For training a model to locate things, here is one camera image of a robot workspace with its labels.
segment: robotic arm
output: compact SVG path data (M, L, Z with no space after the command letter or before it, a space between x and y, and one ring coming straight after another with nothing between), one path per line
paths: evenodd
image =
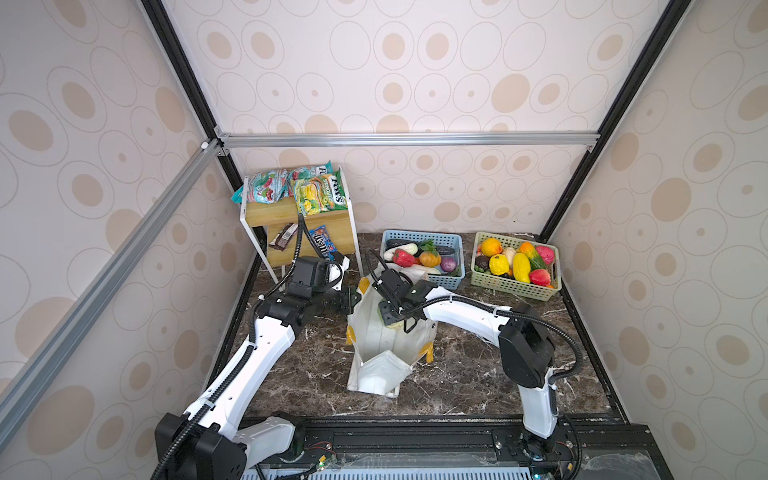
M504 371L520 389L523 424L528 431L522 439L525 454L533 461L546 458L553 451L552 433L558 425L554 381L581 368L578 345L565 332L539 319L528 305L512 310L454 295L427 280L412 285L382 265L385 269L381 277L373 274L372 286L384 299L379 311L386 324L411 318L450 323L500 349ZM237 480L247 468L271 455L282 453L288 461L298 458L303 432L289 415L271 416L239 431L238 425L267 373L307 322L324 313L352 313L360 295L341 287L348 267L349 259L338 253L332 259L295 258L283 282L260 297L249 338L223 372L181 417L168 413L158 423L155 441L160 463L153 480ZM285 291L278 291L285 281ZM576 362L567 372L554 373L549 329L574 348Z

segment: purple onion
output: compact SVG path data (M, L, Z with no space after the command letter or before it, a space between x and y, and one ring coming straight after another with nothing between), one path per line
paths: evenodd
M456 270L457 266L458 264L453 257L443 257L442 262L440 262L440 268L446 273L451 273L453 270Z

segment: silver extrusion bar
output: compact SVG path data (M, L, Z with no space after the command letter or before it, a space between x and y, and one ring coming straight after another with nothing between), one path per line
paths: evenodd
M226 148L431 147L439 145L594 145L596 131L442 132L410 134L225 134Z
M69 316L19 374L0 403L0 452L27 418L80 342L133 271L154 239L220 150L208 140L147 212L134 231L70 309Z

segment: pink fruit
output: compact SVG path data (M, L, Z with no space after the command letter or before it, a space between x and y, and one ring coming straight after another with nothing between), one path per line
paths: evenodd
M528 278L531 279L531 283L534 283L536 285L541 285L541 286L547 286L551 281L551 279L549 278L549 272L547 270L544 270L543 268L530 272L528 274Z
M547 265L552 265L552 262L554 262L554 250L551 248L545 247L544 245L539 245L536 247L536 253L538 253L539 256L544 259L544 263Z

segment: blue plastic basket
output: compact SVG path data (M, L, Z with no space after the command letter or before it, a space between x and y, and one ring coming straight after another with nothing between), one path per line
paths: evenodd
M464 268L464 248L462 246L462 238L459 235L453 233L434 233L434 232L409 232L407 230L384 230L382 236L382 246L379 253L381 255L386 252L387 240L411 240L413 243L426 242L432 240L436 246L451 247L456 252L453 254L453 259L456 260L458 268L461 269L462 274L460 276L447 276L447 275L428 275L429 280L437 283L440 286L445 287L448 290L456 290L458 285L464 279L466 269Z

